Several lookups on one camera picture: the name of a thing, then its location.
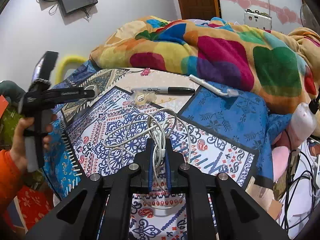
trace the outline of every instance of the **multicolored blanket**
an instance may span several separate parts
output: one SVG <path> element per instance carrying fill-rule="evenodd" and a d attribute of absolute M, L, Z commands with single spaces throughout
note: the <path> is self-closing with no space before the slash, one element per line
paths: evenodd
<path fill-rule="evenodd" d="M 320 84 L 317 33 L 298 28 L 287 36 L 220 18 L 198 25 L 145 17 L 123 25 L 90 58 L 101 68 L 149 67 L 251 91 L 278 114 L 310 102 Z"/>

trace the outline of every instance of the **silver bolt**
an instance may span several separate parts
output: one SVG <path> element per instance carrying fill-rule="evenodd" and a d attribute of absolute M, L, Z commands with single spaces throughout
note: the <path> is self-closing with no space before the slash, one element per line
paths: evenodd
<path fill-rule="evenodd" d="M 135 171 L 139 168 L 139 165 L 137 163 L 131 163 L 129 165 L 129 169 L 132 170 L 132 171 Z"/>
<path fill-rule="evenodd" d="M 98 173 L 91 174 L 91 175 L 90 175 L 90 179 L 91 179 L 92 181 L 97 181 L 97 180 L 100 179 L 100 174 L 98 174 Z"/>
<path fill-rule="evenodd" d="M 188 164 L 188 163 L 180 164 L 180 168 L 182 170 L 188 170 L 188 169 L 190 169 L 190 164 Z"/>
<path fill-rule="evenodd" d="M 226 173 L 219 173 L 218 178 L 221 180 L 227 180 L 228 175 Z"/>

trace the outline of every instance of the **white bottle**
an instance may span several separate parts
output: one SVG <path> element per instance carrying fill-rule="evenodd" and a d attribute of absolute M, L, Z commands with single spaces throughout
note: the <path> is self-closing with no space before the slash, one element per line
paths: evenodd
<path fill-rule="evenodd" d="M 309 105 L 300 103 L 297 106 L 287 128 L 292 150 L 297 149 L 316 129 L 317 110 L 318 104 L 312 101 Z"/>

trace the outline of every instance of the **yellow curved handle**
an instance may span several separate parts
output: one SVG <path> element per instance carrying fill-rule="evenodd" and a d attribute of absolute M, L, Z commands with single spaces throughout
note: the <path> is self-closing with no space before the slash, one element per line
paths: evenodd
<path fill-rule="evenodd" d="M 64 68 L 70 64 L 70 63 L 76 63 L 76 64 L 83 64 L 86 62 L 88 59 L 85 57 L 77 56 L 77 55 L 70 55 L 64 57 L 59 64 L 56 66 L 56 78 L 55 78 L 55 84 L 59 84 L 60 82 L 63 81 L 63 71 Z"/>

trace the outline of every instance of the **sharpie marker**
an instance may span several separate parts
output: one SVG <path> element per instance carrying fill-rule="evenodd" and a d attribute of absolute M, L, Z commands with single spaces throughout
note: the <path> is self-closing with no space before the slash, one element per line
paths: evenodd
<path fill-rule="evenodd" d="M 192 88 L 183 87 L 158 87 L 158 88 L 133 88 L 131 92 L 142 91 L 142 92 L 154 92 L 156 94 L 168 94 L 168 95 L 193 95 L 195 90 Z"/>

